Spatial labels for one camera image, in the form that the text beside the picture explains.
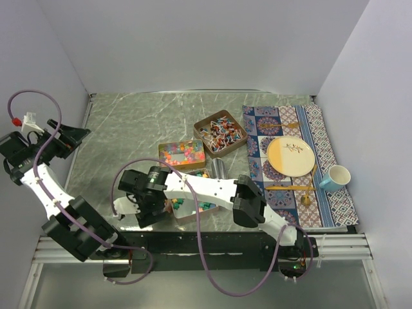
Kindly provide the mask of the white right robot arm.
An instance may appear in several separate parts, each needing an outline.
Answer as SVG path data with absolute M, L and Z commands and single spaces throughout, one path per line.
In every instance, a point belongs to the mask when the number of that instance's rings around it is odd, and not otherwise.
M 181 198 L 213 203 L 232 211 L 235 224 L 259 228 L 273 237 L 286 255 L 294 257 L 304 249 L 303 233 L 267 204 L 259 187 L 246 175 L 219 180 L 153 166 L 147 174 L 132 169 L 124 171 L 118 189 L 127 195 L 113 201 L 117 217 L 132 214 L 142 228 L 161 220 L 166 200 Z

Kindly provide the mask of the silver metal scoop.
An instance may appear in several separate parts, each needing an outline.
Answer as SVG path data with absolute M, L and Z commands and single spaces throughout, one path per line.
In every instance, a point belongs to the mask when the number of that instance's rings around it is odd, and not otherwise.
M 225 163 L 221 158 L 214 158 L 211 163 L 212 177 L 218 180 L 227 180 L 228 173 Z

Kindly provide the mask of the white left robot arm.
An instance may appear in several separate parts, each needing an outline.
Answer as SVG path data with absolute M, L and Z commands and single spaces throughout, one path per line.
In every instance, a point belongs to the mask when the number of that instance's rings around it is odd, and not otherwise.
M 58 130 L 59 137 L 38 158 L 35 155 L 50 137 L 49 132 L 37 134 L 34 144 L 17 131 L 1 138 L 6 173 L 14 183 L 31 189 L 40 199 L 48 218 L 43 231 L 72 256 L 79 261 L 97 256 L 122 258 L 128 242 L 83 197 L 67 194 L 50 168 L 53 158 L 69 157 L 89 135 L 89 129 L 58 125 L 52 119 L 47 123 Z

